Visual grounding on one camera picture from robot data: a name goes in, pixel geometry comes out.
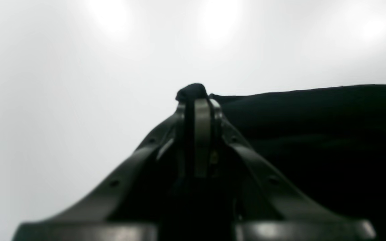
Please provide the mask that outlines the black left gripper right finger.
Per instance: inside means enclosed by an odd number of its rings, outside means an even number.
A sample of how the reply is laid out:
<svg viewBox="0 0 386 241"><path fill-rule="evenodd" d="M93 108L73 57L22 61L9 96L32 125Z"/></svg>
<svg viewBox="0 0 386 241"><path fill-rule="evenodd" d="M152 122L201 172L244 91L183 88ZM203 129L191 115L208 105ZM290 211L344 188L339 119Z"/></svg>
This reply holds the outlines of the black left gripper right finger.
<svg viewBox="0 0 386 241"><path fill-rule="evenodd" d="M194 176L234 192L236 241L375 241L367 220L337 215L295 187L225 118L214 99L194 100Z"/></svg>

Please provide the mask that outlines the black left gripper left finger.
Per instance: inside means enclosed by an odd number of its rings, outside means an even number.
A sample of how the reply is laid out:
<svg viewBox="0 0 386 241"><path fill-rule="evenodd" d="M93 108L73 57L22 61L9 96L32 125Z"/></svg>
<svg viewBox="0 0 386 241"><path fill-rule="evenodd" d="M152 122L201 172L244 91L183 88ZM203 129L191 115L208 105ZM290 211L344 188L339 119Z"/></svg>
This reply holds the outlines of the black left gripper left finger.
<svg viewBox="0 0 386 241"><path fill-rule="evenodd" d="M163 141L180 120L186 105L148 133L138 148L79 202L44 221L23 223L14 241L156 241L157 227L147 222L111 222L124 204L146 163L157 157Z"/></svg>

